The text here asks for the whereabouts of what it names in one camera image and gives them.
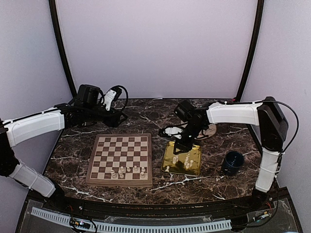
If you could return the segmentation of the wooden chess board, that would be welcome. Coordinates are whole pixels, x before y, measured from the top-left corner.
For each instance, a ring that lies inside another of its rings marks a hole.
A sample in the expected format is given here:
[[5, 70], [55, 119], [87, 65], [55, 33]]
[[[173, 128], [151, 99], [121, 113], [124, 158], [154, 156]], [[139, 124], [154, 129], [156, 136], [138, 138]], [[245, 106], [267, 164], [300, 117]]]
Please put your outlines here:
[[[124, 178], [119, 179], [118, 172], [123, 166]], [[145, 178], [140, 178], [141, 168]], [[117, 178], [112, 179], [110, 171], [114, 170]], [[98, 134], [88, 165], [86, 183], [105, 187], [151, 187], [152, 175], [152, 136], [150, 133], [132, 134]]]

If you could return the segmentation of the gold metal tray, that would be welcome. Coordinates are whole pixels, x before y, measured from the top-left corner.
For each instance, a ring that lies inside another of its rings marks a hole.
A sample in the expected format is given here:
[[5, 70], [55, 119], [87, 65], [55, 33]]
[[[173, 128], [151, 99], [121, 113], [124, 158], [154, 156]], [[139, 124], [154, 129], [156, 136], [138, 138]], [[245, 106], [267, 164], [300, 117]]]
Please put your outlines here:
[[202, 149], [193, 145], [192, 150], [186, 153], [174, 154], [174, 142], [166, 144], [161, 171], [197, 177], [200, 175]]

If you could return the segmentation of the white chess king piece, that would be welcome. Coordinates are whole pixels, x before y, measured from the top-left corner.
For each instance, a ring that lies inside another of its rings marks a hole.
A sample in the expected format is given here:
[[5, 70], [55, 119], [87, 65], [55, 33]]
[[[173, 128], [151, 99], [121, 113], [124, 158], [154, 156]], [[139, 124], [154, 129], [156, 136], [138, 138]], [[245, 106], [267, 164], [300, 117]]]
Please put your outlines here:
[[121, 170], [118, 172], [118, 174], [119, 174], [119, 179], [123, 179], [124, 178], [124, 174], [123, 174], [123, 172]]

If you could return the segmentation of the white chess queen piece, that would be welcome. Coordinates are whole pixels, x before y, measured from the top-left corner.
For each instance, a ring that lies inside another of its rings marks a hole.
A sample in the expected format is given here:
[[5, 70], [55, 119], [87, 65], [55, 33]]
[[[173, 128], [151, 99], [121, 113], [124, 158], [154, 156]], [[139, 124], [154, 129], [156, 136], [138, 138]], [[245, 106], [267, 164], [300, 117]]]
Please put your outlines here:
[[111, 170], [110, 173], [111, 173], [111, 178], [112, 179], [116, 179], [117, 178], [117, 175], [116, 175], [114, 170]]

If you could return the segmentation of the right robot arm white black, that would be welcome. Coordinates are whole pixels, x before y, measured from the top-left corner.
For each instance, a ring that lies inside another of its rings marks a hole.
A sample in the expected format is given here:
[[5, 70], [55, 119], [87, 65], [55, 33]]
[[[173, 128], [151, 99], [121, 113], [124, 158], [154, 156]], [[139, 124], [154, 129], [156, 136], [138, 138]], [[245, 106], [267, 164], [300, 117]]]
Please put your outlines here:
[[297, 115], [292, 107], [273, 97], [249, 102], [216, 101], [205, 103], [200, 107], [195, 107], [185, 100], [177, 105], [174, 112], [186, 123], [186, 127], [169, 126], [163, 132], [175, 137], [174, 153], [179, 154], [190, 151], [194, 139], [211, 124], [257, 126], [262, 148], [259, 175], [255, 183], [255, 189], [259, 192], [248, 199], [248, 207], [257, 211], [267, 202], [264, 193], [270, 190], [279, 172], [283, 154], [287, 150], [284, 142], [289, 123], [281, 109], [282, 106], [288, 108], [293, 115]]

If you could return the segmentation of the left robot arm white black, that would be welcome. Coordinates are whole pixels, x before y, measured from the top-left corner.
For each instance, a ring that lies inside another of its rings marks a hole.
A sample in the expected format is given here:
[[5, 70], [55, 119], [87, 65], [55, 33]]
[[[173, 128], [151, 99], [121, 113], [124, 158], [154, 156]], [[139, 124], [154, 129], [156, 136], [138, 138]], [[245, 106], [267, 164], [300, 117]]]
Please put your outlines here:
[[68, 103], [61, 103], [32, 115], [1, 121], [0, 123], [0, 174], [10, 177], [28, 189], [49, 198], [49, 203], [57, 211], [69, 207], [63, 197], [64, 191], [54, 181], [26, 166], [15, 157], [13, 147], [29, 139], [46, 133], [61, 131], [75, 126], [102, 122], [108, 127], [117, 127], [127, 119], [124, 107], [113, 108], [122, 93], [128, 91], [116, 85], [104, 93], [99, 87], [82, 84], [78, 93]]

